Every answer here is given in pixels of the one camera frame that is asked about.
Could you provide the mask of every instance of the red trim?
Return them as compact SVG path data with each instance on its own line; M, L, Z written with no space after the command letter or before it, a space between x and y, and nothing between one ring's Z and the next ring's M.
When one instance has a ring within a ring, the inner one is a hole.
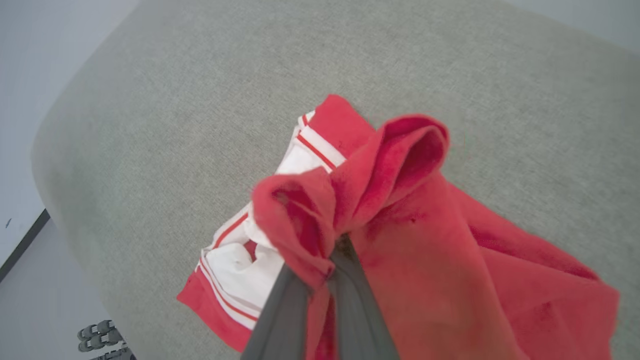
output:
M313 145L311 145L311 143L308 142L307 139L303 138L301 134L298 134L296 138L300 140L300 142L304 144L304 146L308 147L309 150L311 150L315 155L317 155L318 158L324 161L324 163L327 164L327 166L329 166L331 170L335 170L336 166L331 161L329 161L329 159L327 159L326 156L322 155L322 152L320 152Z
M220 300L222 300L229 308L231 308L231 310L235 311L236 313L245 316L246 318L249 318L253 321L258 321L258 318L245 313L244 311L236 308L235 306L229 304L229 302L227 300L225 300L225 298L222 296L222 292L220 291L220 289L218 289L218 287L216 286L216 282L213 281L213 275L211 275L211 273L209 272L209 269L207 269L206 266L204 266L204 264L202 263L202 260L200 260L200 267L203 268L206 272L207 275L211 278L211 284L213 285L214 289L216 290L216 292L218 293L218 296L220 298Z
M238 220L236 220L236 222L234 222L233 224L231 224L230 227L227 228L227 230L225 230L222 234L220 234L220 237L218 238L218 241L216 241L216 244L213 245L213 248L217 248L220 243L222 242L222 240L224 240L227 235L229 235L233 230L236 229L236 227L240 226L240 224L246 220L246 218L249 217L249 213L245 213L243 216L241 216Z

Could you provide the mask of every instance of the dark gray strip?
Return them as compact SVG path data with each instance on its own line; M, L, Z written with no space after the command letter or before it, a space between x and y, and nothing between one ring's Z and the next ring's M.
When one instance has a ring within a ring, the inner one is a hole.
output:
M4 279L6 274L9 274L9 271L13 268L13 266L18 262L22 254L27 250L29 245L33 242L33 239L36 238L40 230L44 227L44 224L49 221L50 216L46 209L40 214L40 216L33 223L29 231L24 235L18 246L16 246L15 250L9 255L9 258L4 262L2 267L0 268L0 282Z

